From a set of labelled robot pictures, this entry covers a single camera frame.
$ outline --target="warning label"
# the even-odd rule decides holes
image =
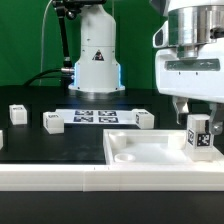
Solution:
[[[93,57],[93,61],[104,61],[103,55],[100,50],[98,50]]]

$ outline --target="white cube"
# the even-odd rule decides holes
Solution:
[[[3,147],[3,132],[0,130],[0,149]]]
[[[192,129],[195,132],[205,132],[205,123],[209,120],[209,116],[206,114],[189,115],[187,120],[188,129]]]
[[[141,129],[154,128],[154,115],[150,114],[147,110],[134,111],[135,122]]]
[[[214,135],[205,132],[208,115],[189,115],[186,153],[194,161],[212,161],[215,157]]]
[[[49,134],[64,133],[64,119],[55,112],[43,113],[43,126]]]
[[[9,111],[13,125],[27,124],[27,110],[23,105],[10,105]]]

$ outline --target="black table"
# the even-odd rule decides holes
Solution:
[[[137,126],[66,125],[65,133],[49,135],[42,114],[57,109],[132,110],[144,108],[156,116],[155,127],[182,129],[176,124],[171,98],[156,91],[128,90],[109,101],[68,96],[58,87],[0,88],[0,129],[4,131],[2,164],[105,164],[103,129]],[[9,105],[23,104],[29,124],[13,126]],[[208,105],[191,101],[193,113],[208,113]],[[224,151],[223,135],[215,145]],[[207,224],[223,223],[223,192],[0,192],[0,223]]]

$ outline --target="green backdrop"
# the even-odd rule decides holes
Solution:
[[[11,0],[1,3],[0,85],[23,84],[40,72],[41,29],[49,0]],[[112,0],[104,8],[112,13]],[[149,0],[115,0],[117,22],[116,58],[122,66],[122,83],[127,88],[155,88],[152,36],[162,18]],[[69,48],[73,62],[80,55],[80,20],[67,21]],[[50,8],[45,29],[44,70],[62,66],[58,20]],[[45,85],[57,84],[52,80]]]

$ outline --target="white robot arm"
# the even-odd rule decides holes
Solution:
[[[59,18],[64,53],[63,71],[73,71],[69,57],[64,17],[81,15],[81,57],[74,66],[72,95],[108,99],[124,94],[120,65],[115,59],[116,23],[102,4],[106,0],[54,0]]]
[[[220,134],[224,120],[224,1],[152,0],[168,20],[153,37],[156,82],[172,95],[181,123],[188,98],[211,102],[209,131]]]

